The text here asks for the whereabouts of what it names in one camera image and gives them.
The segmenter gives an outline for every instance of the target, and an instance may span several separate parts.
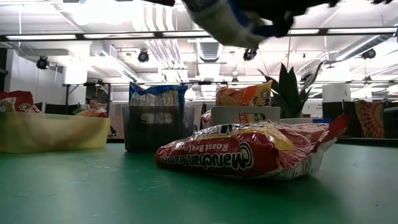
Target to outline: red bag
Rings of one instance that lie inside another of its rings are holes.
[[[348,128],[349,117],[327,124],[273,121],[224,124],[158,149],[158,167],[239,178],[293,179],[320,168],[323,153]]]
[[[41,113],[29,91],[0,92],[0,112]]]

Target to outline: storage bin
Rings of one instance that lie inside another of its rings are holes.
[[[194,108],[186,108],[181,114],[176,106],[126,106],[122,112],[124,143],[129,152],[155,152],[193,133]]]
[[[109,118],[0,113],[0,152],[27,153],[105,147]]]

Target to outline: air vent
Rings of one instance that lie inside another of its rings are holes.
[[[347,60],[349,58],[355,57],[387,40],[392,38],[393,35],[377,35],[373,37],[365,37],[355,44],[350,45],[349,47],[345,48],[344,50],[338,52],[336,54],[337,60]]]
[[[218,60],[219,43],[199,43],[198,49],[199,57],[203,62],[216,62]]]

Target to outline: instant noodle package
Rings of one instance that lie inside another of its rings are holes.
[[[129,88],[129,106],[174,106],[183,112],[185,104],[185,92],[187,86],[181,85],[161,85],[153,86],[143,90],[135,83],[130,83]],[[148,124],[168,124],[172,122],[172,116],[168,113],[144,113],[141,121]]]
[[[0,112],[40,113],[29,91],[0,92]]]
[[[271,106],[271,82],[262,85],[253,85],[241,90],[223,87],[217,91],[216,106]],[[261,121],[258,114],[238,114],[237,123]],[[211,121],[211,113],[207,111],[201,116],[206,124]]]
[[[331,124],[262,121],[202,129],[158,149],[158,167],[242,179],[293,179],[320,168],[323,154],[348,128]]]

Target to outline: green table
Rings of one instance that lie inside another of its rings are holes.
[[[123,144],[0,155],[0,223],[398,223],[397,172],[398,149],[348,145],[288,182],[158,169]]]

